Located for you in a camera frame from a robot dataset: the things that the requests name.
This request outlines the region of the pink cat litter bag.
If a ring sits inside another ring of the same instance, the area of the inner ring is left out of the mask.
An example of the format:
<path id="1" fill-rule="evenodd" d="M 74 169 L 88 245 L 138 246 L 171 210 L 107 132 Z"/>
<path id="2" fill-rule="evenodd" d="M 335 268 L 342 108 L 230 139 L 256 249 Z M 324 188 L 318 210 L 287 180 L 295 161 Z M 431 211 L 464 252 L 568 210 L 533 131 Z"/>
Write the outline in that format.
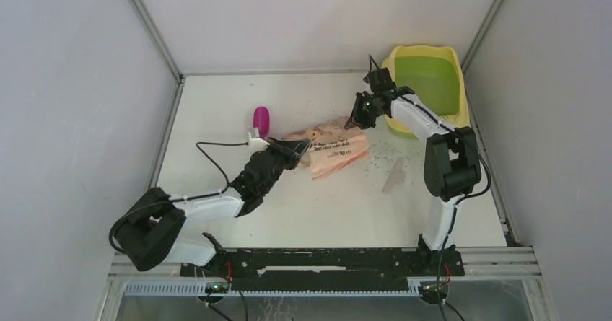
<path id="1" fill-rule="evenodd" d="M 326 123 L 286 135 L 285 141 L 310 140 L 310 147 L 298 167 L 308 168 L 313 180 L 321 180 L 370 155 L 370 144 L 363 130 L 346 128 L 349 118 L 338 117 Z"/>

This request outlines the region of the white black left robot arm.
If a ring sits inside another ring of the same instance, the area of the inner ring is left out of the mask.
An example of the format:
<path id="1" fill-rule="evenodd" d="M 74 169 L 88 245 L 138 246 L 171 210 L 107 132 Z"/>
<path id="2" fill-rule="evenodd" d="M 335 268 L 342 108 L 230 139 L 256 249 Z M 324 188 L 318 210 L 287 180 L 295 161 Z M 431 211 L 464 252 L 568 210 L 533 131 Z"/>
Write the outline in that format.
<path id="1" fill-rule="evenodd" d="M 253 153 L 233 180 L 222 173 L 225 186 L 220 190 L 173 198 L 160 187 L 148 189 L 110 228 L 111 247 L 127 255 L 138 271 L 187 263 L 210 276 L 221 273 L 226 264 L 222 246 L 211 234 L 197 234 L 196 227 L 252 213 L 282 173 L 298 166 L 311 141 L 250 138 L 244 145 Z"/>

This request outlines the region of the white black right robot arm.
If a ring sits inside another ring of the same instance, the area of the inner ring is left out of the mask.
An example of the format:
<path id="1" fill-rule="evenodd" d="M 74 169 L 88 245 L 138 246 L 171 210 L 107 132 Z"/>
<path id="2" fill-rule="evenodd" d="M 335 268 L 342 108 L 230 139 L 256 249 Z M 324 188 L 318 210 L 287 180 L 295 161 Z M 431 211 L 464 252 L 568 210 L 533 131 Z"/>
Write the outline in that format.
<path id="1" fill-rule="evenodd" d="M 411 88 L 397 86 L 387 68 L 369 71 L 364 82 L 369 90 L 357 93 L 345 127 L 374 128 L 377 119 L 386 115 L 407 127 L 425 145 L 424 183 L 440 202 L 430 208 L 420 236 L 427 249 L 416 258 L 421 272 L 437 274 L 446 263 L 442 251 L 452 246 L 460 203 L 476 196 L 473 188 L 484 170 L 475 132 L 436 115 Z"/>

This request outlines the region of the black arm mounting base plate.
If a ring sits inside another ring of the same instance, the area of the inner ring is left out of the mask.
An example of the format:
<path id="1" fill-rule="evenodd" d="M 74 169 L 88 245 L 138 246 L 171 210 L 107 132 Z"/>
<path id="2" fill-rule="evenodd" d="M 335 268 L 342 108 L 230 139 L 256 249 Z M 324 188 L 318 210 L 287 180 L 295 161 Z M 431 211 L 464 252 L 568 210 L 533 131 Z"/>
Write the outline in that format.
<path id="1" fill-rule="evenodd" d="M 203 268 L 180 267 L 184 278 L 221 277 L 243 292 L 408 292 L 411 278 L 444 283 L 464 275 L 455 250 L 430 255 L 401 248 L 226 249 Z"/>

